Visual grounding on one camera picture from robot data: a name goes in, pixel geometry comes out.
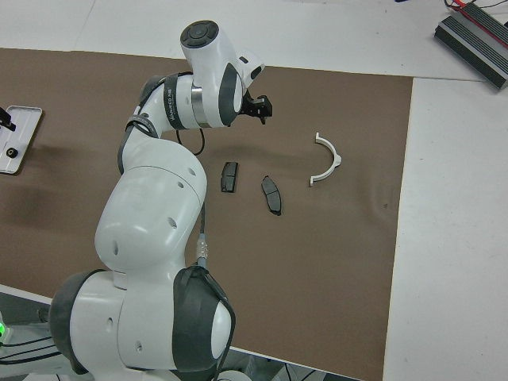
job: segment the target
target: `white c-shaped bracket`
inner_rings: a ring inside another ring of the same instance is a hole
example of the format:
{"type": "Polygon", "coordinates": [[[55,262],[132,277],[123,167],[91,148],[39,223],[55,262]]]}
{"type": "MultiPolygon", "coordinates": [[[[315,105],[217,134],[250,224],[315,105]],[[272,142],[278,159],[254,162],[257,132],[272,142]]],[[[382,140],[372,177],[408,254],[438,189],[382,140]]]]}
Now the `white c-shaped bracket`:
{"type": "Polygon", "coordinates": [[[330,168],[324,173],[321,173],[320,175],[316,176],[310,176],[310,186],[312,187],[314,184],[314,181],[319,181],[326,179],[328,176],[330,176],[333,172],[333,170],[341,165],[342,158],[337,154],[337,151],[335,150],[335,147],[333,147],[333,144],[331,144],[326,139],[323,139],[319,136],[319,133],[316,133],[316,143],[323,144],[324,146],[328,147],[328,149],[332,152],[333,155],[333,163],[330,168]]]}

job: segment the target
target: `brown mat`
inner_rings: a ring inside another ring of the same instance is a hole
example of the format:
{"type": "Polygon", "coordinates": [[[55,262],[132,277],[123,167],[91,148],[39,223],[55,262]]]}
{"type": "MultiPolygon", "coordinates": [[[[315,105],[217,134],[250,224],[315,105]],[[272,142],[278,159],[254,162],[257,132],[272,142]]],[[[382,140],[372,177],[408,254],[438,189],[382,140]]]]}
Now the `brown mat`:
{"type": "MultiPolygon", "coordinates": [[[[52,296],[70,274],[102,267],[94,231],[140,87],[188,66],[10,49],[0,63],[0,105],[45,112],[22,172],[0,176],[0,283],[52,296]]],[[[233,345],[381,380],[411,79],[269,67],[251,93],[269,96],[274,117],[206,130],[200,156],[210,270],[237,312],[233,345]],[[316,132],[343,163],[310,188],[331,164],[316,132]],[[239,162],[235,194],[220,192],[225,161],[239,162]],[[280,189],[280,217],[267,209],[265,175],[280,189]]],[[[182,139],[200,145],[197,131],[182,139]]]]}

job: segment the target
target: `white curved object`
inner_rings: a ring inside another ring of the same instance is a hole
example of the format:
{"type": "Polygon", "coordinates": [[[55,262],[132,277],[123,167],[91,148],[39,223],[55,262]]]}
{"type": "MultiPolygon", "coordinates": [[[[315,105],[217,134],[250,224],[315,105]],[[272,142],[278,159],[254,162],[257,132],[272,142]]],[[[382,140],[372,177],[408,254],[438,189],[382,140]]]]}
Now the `white curved object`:
{"type": "Polygon", "coordinates": [[[328,168],[326,172],[321,173],[320,175],[310,176],[310,186],[312,187],[314,185],[315,181],[326,179],[328,176],[330,176],[333,172],[333,170],[341,165],[342,158],[337,154],[337,151],[335,147],[333,147],[333,144],[331,144],[326,139],[323,139],[319,136],[319,133],[316,133],[316,143],[323,144],[324,146],[328,147],[328,149],[332,152],[333,155],[333,163],[328,168]]]}

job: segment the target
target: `black finned metal box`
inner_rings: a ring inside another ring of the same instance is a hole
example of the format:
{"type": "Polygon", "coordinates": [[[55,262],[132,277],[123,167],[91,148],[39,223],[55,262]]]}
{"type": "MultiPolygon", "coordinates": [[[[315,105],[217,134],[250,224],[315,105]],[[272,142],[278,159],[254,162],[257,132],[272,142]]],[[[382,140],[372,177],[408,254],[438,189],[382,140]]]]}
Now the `black finned metal box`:
{"type": "Polygon", "coordinates": [[[473,3],[445,18],[436,38],[472,65],[498,89],[508,80],[508,28],[473,3]]]}

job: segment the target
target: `white tray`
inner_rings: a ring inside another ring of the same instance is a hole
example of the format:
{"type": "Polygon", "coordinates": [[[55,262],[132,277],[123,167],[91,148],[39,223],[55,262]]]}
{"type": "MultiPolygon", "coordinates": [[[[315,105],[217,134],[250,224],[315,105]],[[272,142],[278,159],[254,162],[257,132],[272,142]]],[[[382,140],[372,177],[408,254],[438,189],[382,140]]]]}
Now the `white tray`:
{"type": "Polygon", "coordinates": [[[37,107],[9,106],[7,113],[10,121],[16,125],[15,131],[0,127],[0,173],[13,174],[19,170],[33,133],[42,116],[37,107]],[[8,157],[10,148],[17,150],[16,157],[8,157]]]}

